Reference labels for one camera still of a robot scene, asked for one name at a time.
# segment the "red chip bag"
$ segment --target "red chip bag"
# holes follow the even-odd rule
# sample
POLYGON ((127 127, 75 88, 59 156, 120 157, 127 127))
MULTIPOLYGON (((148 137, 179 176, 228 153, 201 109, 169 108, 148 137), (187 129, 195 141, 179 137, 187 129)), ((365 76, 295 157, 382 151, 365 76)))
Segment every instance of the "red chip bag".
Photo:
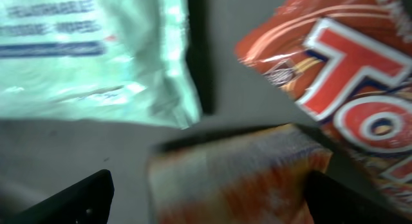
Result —
POLYGON ((412 22, 400 0, 289 0, 237 53, 412 219, 412 22))

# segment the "mint green plastic packaging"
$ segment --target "mint green plastic packaging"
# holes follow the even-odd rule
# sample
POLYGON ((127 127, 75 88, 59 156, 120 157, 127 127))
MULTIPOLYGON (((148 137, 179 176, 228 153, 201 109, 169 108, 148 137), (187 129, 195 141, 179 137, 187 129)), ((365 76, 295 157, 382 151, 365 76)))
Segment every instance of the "mint green plastic packaging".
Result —
POLYGON ((187 128, 186 0, 2 0, 0 118, 187 128))

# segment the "sealed package edge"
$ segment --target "sealed package edge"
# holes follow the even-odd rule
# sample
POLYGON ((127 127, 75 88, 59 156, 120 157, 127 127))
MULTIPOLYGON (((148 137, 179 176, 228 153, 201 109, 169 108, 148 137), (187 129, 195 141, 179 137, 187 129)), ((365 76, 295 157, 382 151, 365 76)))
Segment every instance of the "sealed package edge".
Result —
POLYGON ((312 224, 305 181, 331 157, 293 125, 160 156, 149 164, 157 221, 312 224))
POLYGON ((412 22, 401 0, 289 0, 237 53, 412 219, 412 22))
POLYGON ((186 128, 186 0, 2 0, 0 118, 186 128))

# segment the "chip bag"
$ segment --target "chip bag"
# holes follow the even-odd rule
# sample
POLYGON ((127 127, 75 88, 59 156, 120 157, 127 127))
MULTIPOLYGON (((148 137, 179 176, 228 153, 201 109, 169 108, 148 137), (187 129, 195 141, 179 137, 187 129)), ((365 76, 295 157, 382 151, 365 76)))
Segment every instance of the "chip bag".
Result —
POLYGON ((292 125, 155 158, 149 185, 160 224, 311 224, 303 191, 332 152, 292 125))
POLYGON ((185 0, 2 0, 0 118, 189 127, 185 0))
POLYGON ((412 218, 412 22, 401 0, 289 0, 237 53, 412 218))

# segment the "snack bag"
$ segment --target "snack bag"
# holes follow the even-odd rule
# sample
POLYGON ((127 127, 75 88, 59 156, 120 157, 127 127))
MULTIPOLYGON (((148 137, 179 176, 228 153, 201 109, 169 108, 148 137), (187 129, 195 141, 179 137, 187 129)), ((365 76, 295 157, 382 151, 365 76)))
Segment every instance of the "snack bag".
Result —
POLYGON ((0 118, 189 127, 185 0, 1 0, 0 118))
POLYGON ((289 0, 237 53, 412 218, 412 23, 401 0, 289 0))
POLYGON ((149 185, 160 224, 311 224, 306 177, 332 152, 292 125, 154 159, 149 185))

